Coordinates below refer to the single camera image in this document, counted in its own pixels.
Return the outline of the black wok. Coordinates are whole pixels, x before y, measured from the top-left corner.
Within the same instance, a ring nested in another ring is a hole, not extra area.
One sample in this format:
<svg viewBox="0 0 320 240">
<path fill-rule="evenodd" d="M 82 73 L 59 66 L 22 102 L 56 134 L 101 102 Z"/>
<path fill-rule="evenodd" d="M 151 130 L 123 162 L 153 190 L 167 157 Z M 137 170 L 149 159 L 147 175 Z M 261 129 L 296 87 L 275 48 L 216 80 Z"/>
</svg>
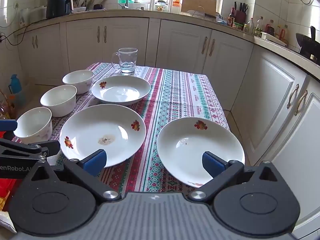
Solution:
<svg viewBox="0 0 320 240">
<path fill-rule="evenodd" d="M 320 44 L 316 41 L 316 29 L 310 27 L 311 37 L 301 33 L 296 33 L 296 39 L 300 46 L 299 54 L 306 57 L 308 60 L 319 65 L 320 62 Z"/>
</svg>

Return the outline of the white kitchen cabinets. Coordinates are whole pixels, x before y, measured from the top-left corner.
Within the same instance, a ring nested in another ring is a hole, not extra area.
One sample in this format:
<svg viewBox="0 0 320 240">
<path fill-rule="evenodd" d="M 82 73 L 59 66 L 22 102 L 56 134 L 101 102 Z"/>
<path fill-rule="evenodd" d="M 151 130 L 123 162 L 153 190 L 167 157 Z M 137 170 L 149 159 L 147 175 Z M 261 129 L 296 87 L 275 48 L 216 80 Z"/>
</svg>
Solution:
<svg viewBox="0 0 320 240">
<path fill-rule="evenodd" d="M 138 49 L 137 70 L 204 75 L 247 161 L 269 160 L 300 203 L 294 235 L 319 236 L 319 65 L 274 42 L 217 24 L 149 17 L 58 18 L 18 32 L 22 68 L 41 85 L 68 72 L 116 72 L 111 56 Z"/>
</svg>

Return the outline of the blue thermos jug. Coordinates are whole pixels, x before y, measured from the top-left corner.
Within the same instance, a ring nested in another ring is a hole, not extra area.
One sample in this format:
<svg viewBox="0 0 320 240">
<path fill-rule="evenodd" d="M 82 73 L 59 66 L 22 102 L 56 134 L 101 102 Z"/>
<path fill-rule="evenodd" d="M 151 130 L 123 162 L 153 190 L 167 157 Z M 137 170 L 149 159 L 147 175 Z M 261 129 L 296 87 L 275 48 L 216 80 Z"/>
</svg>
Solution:
<svg viewBox="0 0 320 240">
<path fill-rule="evenodd" d="M 10 84 L 8 85 L 10 93 L 15 98 L 15 104 L 19 107 L 22 107 L 25 104 L 25 95 L 22 91 L 21 82 L 17 77 L 17 74 L 12 74 L 10 79 L 11 81 L 10 81 Z"/>
</svg>

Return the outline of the patterned tablecloth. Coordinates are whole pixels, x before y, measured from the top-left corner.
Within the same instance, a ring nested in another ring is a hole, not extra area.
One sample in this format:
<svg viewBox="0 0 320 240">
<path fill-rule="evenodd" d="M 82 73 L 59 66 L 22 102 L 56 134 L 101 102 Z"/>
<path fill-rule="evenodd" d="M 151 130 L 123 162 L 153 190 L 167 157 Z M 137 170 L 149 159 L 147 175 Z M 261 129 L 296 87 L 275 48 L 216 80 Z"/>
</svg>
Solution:
<svg viewBox="0 0 320 240">
<path fill-rule="evenodd" d="M 106 168 L 100 179 L 120 192 L 182 191 L 200 187 L 200 183 L 179 182 L 163 167 L 156 140 L 170 121 L 196 117 L 228 128 L 222 107 L 207 77 L 175 70 L 139 67 L 137 76 L 148 81 L 151 91 L 146 99 L 131 108 L 144 120 L 146 140 L 128 161 Z"/>
</svg>

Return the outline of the knife block with knives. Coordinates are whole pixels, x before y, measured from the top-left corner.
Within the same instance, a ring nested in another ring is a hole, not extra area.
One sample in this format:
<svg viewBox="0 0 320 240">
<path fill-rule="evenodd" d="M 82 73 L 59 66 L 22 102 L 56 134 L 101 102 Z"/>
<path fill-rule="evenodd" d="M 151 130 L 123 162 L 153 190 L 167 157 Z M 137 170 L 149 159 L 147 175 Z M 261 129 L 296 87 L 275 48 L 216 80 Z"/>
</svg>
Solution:
<svg viewBox="0 0 320 240">
<path fill-rule="evenodd" d="M 234 2 L 234 20 L 238 24 L 244 24 L 246 20 L 246 12 L 248 10 L 248 5 L 246 3 L 240 2 L 239 5 L 237 5 L 237 2 Z"/>
</svg>

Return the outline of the clear glass mug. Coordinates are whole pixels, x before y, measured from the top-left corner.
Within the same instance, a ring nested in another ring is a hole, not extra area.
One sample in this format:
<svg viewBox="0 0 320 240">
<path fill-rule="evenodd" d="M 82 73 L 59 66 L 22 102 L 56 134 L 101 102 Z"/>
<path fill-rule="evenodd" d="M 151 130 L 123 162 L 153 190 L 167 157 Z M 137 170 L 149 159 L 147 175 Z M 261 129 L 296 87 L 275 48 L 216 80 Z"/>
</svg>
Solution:
<svg viewBox="0 0 320 240">
<path fill-rule="evenodd" d="M 111 65 L 115 69 L 120 69 L 124 74 L 133 74 L 136 68 L 138 49 L 137 48 L 120 48 L 111 57 Z M 114 57 L 119 59 L 119 66 L 113 62 Z"/>
</svg>

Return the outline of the black air fryer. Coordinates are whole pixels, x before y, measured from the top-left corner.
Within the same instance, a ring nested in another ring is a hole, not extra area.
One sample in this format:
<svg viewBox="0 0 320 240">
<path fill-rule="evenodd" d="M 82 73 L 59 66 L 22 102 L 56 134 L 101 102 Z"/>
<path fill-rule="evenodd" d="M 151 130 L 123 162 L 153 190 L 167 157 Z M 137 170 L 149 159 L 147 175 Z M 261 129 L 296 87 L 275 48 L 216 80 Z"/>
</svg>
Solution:
<svg viewBox="0 0 320 240">
<path fill-rule="evenodd" d="M 46 19 L 69 15 L 73 10 L 73 0 L 47 0 Z"/>
</svg>

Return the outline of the white fruit plate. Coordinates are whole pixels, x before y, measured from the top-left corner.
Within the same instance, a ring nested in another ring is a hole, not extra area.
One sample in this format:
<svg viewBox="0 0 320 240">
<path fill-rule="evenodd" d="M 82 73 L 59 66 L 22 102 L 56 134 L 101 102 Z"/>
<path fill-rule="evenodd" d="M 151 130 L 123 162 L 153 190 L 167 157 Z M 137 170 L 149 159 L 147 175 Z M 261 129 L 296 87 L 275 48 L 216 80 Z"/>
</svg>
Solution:
<svg viewBox="0 0 320 240">
<path fill-rule="evenodd" d="M 157 151 L 172 176 L 195 188 L 212 179 L 202 165 L 204 152 L 209 151 L 224 161 L 245 163 L 244 149 L 234 134 L 213 121 L 198 117 L 167 123 L 158 135 Z"/>
<path fill-rule="evenodd" d="M 135 76 L 110 76 L 98 80 L 92 95 L 103 103 L 129 106 L 139 102 L 151 91 L 148 81 Z"/>
</svg>

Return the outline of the wooden cutting board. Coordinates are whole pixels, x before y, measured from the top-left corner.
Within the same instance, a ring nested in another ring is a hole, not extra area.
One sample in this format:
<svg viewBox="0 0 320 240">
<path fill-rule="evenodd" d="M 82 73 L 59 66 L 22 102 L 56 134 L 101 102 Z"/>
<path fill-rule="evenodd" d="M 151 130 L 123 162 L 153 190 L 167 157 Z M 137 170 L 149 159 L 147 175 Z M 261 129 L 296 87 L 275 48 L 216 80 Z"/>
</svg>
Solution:
<svg viewBox="0 0 320 240">
<path fill-rule="evenodd" d="M 216 0 L 182 0 L 181 12 L 202 11 L 205 14 L 215 16 Z"/>
</svg>

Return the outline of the white bowl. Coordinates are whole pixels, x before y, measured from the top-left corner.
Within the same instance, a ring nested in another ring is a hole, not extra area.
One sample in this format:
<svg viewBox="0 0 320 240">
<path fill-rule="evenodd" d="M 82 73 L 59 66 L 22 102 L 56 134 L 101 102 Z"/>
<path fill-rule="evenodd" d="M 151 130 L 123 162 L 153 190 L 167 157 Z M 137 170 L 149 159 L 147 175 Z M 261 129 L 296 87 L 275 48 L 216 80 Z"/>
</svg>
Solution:
<svg viewBox="0 0 320 240">
<path fill-rule="evenodd" d="M 46 107 L 37 107 L 18 118 L 14 135 L 24 144 L 31 144 L 49 140 L 52 131 L 51 110 Z"/>
<path fill-rule="evenodd" d="M 94 72 L 91 70 L 77 70 L 65 75 L 62 82 L 66 85 L 73 85 L 77 88 L 77 95 L 87 93 L 91 86 Z"/>
<path fill-rule="evenodd" d="M 71 113 L 76 104 L 77 88 L 61 85 L 47 91 L 40 98 L 40 104 L 52 112 L 52 117 L 60 118 Z"/>
</svg>

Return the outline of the red cardboard box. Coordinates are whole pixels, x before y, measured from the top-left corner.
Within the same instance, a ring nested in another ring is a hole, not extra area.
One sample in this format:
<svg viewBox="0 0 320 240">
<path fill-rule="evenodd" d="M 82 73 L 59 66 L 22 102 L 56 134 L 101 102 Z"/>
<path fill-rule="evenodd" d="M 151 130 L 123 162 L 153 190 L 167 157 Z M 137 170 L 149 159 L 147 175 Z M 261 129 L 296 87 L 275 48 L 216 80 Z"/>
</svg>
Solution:
<svg viewBox="0 0 320 240">
<path fill-rule="evenodd" d="M 16 152 L 10 152 L 10 148 L 6 148 L 7 142 L 11 146 L 12 144 L 21 146 L 22 143 L 14 136 L 13 131 L 1 131 L 1 211 L 7 211 L 6 206 L 18 187 L 16 180 L 22 179 L 26 172 L 22 164 L 26 155 L 21 156 L 18 150 L 18 156 L 14 156 Z"/>
</svg>

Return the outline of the stained white plate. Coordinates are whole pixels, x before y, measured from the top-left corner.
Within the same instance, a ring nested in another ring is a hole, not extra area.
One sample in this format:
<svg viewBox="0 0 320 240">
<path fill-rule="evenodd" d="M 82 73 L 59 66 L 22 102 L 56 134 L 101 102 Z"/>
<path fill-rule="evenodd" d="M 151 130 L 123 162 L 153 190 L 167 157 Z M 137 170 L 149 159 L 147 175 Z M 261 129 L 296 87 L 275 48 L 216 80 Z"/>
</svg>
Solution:
<svg viewBox="0 0 320 240">
<path fill-rule="evenodd" d="M 102 149 L 107 154 L 105 167 L 111 167 L 131 158 L 145 137 L 146 125 L 138 113 L 125 106 L 103 104 L 71 116 L 59 140 L 67 159 L 82 160 Z"/>
</svg>

